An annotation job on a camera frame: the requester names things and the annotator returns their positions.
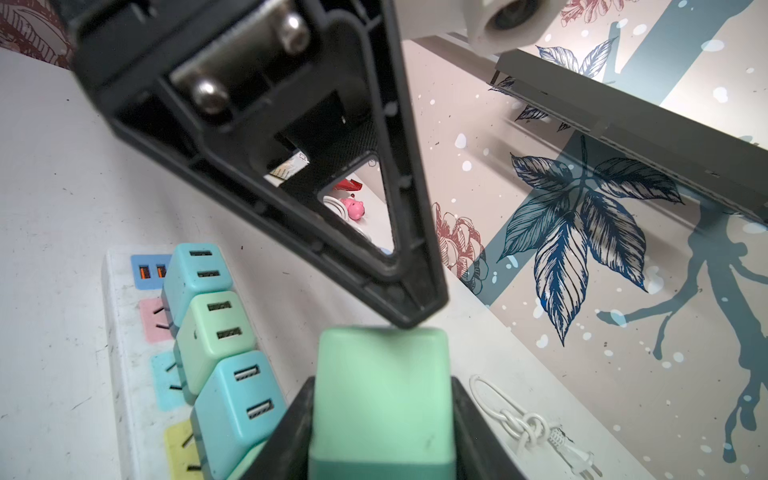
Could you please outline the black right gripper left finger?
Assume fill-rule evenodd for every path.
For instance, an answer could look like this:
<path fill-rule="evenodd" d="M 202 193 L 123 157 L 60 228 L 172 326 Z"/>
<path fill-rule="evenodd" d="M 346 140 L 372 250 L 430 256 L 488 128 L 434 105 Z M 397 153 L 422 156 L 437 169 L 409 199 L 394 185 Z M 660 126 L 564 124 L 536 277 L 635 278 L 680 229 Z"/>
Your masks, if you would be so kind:
<path fill-rule="evenodd" d="M 309 377 L 241 479 L 307 480 L 315 377 Z"/>

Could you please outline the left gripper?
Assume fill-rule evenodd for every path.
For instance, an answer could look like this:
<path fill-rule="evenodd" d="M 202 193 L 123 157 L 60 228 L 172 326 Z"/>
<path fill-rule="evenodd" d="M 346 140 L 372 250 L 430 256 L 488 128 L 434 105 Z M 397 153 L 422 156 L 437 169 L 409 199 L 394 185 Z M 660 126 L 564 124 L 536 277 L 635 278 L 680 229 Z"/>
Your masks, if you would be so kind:
<path fill-rule="evenodd" d="M 389 1 L 63 1 L 109 128 L 397 327 L 448 292 Z M 322 204 L 380 166 L 384 253 Z"/>

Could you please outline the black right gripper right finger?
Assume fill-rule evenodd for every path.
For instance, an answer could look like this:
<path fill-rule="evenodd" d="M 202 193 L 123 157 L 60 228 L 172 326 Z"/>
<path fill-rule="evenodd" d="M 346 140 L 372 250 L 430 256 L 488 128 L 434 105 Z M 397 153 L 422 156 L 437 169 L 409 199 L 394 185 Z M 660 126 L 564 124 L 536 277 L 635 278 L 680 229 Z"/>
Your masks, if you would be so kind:
<path fill-rule="evenodd" d="M 457 377 L 453 395 L 456 478 L 459 480 L 524 480 L 501 442 Z"/>

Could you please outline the teal charger plug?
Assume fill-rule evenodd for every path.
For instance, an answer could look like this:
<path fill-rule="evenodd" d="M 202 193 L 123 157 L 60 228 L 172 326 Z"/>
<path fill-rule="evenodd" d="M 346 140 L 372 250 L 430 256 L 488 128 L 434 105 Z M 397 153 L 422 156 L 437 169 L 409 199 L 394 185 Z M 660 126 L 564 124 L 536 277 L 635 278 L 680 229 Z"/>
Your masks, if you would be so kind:
<path fill-rule="evenodd" d="M 176 337 L 192 299 L 228 291 L 233 280 L 220 248 L 212 243 L 181 243 L 172 253 L 161 292 L 171 335 Z"/>
<path fill-rule="evenodd" d="M 190 420 L 206 479 L 226 479 L 266 442 L 287 405 L 267 356 L 251 350 L 216 365 Z"/>

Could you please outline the green charger plug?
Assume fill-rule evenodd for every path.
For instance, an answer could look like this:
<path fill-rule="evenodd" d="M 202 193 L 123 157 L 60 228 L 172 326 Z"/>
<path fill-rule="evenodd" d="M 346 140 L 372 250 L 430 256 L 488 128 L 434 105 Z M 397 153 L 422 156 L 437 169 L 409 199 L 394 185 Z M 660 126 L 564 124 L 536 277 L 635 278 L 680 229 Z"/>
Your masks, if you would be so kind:
<path fill-rule="evenodd" d="M 194 404 L 221 360 L 256 348 L 256 335 L 235 291 L 196 295 L 181 322 L 174 345 L 185 401 Z"/>
<path fill-rule="evenodd" d="M 336 327 L 322 333 L 309 478 L 453 479 L 456 457 L 444 331 Z"/>

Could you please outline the white multicolour power strip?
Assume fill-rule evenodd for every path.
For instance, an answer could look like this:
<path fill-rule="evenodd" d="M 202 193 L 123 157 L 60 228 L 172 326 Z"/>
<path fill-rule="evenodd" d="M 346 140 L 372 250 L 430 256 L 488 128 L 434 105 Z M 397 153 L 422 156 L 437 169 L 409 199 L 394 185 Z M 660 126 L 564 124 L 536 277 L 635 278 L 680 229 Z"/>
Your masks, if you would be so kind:
<path fill-rule="evenodd" d="M 102 266 L 120 473 L 124 479 L 200 479 L 201 461 L 161 300 L 170 256 L 110 248 Z"/>

